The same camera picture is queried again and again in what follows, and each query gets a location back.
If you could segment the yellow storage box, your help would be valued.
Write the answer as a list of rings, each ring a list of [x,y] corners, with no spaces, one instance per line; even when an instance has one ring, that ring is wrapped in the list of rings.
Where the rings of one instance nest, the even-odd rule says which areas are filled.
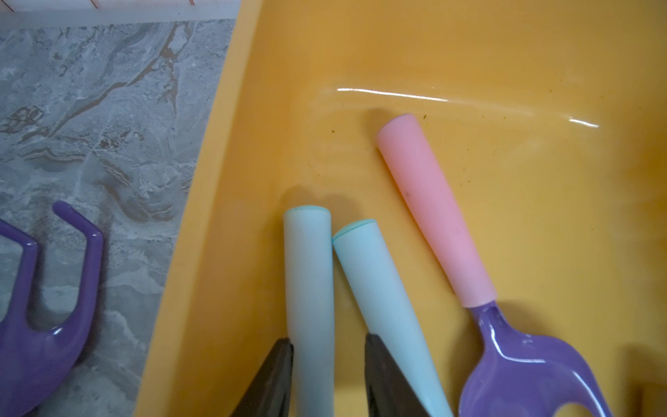
[[[515,328],[616,416],[666,382],[663,1],[244,1],[138,416],[227,416],[287,333],[282,217],[378,222],[452,407],[482,340],[375,144],[419,120]]]

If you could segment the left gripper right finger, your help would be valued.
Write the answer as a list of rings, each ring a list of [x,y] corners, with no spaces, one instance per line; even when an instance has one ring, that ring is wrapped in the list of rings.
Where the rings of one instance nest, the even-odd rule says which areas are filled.
[[[429,416],[378,335],[366,336],[364,374],[370,417]]]

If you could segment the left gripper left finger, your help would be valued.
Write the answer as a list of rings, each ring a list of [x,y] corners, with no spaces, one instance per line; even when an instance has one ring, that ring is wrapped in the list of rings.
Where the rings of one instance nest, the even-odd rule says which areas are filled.
[[[290,339],[278,339],[230,416],[288,416],[293,363],[294,347]]]

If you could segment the pink handled garden tool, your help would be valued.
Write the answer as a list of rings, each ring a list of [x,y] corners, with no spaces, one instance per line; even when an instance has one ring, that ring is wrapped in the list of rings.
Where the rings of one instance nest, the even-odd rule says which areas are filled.
[[[397,116],[380,129],[376,142],[422,235],[482,336],[484,351],[462,389],[459,414],[554,416],[574,403],[593,416],[611,415],[591,368],[574,347],[555,337],[520,332],[505,319],[417,118]]]

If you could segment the light blue hand fork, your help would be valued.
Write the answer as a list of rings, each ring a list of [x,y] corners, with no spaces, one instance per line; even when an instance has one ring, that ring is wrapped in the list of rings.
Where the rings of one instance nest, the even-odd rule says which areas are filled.
[[[345,226],[333,237],[333,248],[369,333],[385,343],[427,413],[451,416],[420,323],[378,223],[366,219]]]

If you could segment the light blue hand rake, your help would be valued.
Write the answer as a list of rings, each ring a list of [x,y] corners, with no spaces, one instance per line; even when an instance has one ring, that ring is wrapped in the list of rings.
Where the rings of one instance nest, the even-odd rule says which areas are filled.
[[[331,213],[300,206],[283,216],[288,337],[298,416],[335,414],[335,290]]]

